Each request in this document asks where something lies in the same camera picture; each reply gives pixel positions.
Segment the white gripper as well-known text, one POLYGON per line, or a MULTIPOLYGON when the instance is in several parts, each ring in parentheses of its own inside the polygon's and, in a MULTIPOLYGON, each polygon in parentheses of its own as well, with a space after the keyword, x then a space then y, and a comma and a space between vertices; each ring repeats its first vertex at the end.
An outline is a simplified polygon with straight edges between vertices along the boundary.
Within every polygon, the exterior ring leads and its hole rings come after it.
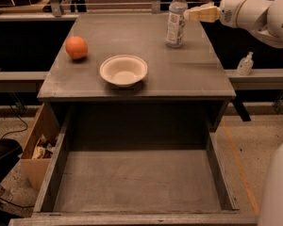
POLYGON ((247 0, 194 0, 199 7, 184 11, 187 21, 214 23, 218 19, 223 25, 232 28, 245 28, 248 25, 241 12, 247 0))

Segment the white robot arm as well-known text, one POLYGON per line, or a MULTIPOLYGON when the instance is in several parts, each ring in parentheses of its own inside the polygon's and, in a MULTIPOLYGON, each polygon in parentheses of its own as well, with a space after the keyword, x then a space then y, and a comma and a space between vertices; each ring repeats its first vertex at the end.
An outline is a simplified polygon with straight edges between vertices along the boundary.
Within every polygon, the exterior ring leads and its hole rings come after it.
MULTIPOLYGON (((191 21, 220 21, 242 28, 257 40, 283 48, 283 0, 222 0, 184 12, 191 21)), ((263 188, 258 226, 283 226, 283 143, 276 149, 263 188)))

